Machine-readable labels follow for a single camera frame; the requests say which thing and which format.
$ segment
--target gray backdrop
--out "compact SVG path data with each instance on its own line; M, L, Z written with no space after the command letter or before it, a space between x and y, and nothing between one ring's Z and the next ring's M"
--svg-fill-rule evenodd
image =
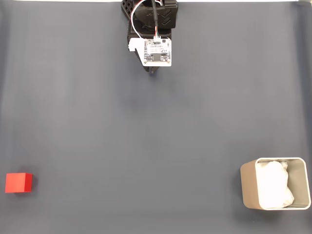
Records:
M311 172L311 5L182 3L153 77L120 3L0 9L1 234L311 233L312 209L245 208L239 172ZM5 194L9 172L33 192Z

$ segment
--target black cable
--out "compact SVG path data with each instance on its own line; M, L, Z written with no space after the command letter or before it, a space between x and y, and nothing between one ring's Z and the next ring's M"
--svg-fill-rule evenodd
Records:
M154 15L155 27L158 27L158 14L157 14L155 0L152 0L152 7L153 7L153 15Z

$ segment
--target wire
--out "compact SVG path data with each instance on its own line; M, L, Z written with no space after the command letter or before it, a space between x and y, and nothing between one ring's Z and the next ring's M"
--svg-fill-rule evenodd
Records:
M133 8L132 10L132 13L131 13L131 25L133 27L133 30L136 32L136 34L138 35L139 38L142 38L141 35L137 32L136 28L135 28L135 25L133 24L133 15L135 14L135 11L136 9L138 8L138 6L141 5L142 2L144 2L146 0L141 0L138 2L138 4ZM155 2L159 3L161 6L162 6L162 2L161 1L158 1L158 0L155 0ZM158 35L158 29L157 27L155 27L155 35Z

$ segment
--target white tissue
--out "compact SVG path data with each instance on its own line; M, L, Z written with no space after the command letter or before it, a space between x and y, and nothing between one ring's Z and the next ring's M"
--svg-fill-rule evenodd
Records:
M284 208L293 203L293 194L287 187L286 162L259 162L256 164L259 203L262 208Z

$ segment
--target small chip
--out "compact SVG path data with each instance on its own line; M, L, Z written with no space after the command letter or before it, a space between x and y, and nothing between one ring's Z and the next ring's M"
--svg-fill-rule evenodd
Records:
M154 55L153 61L160 61L161 55Z

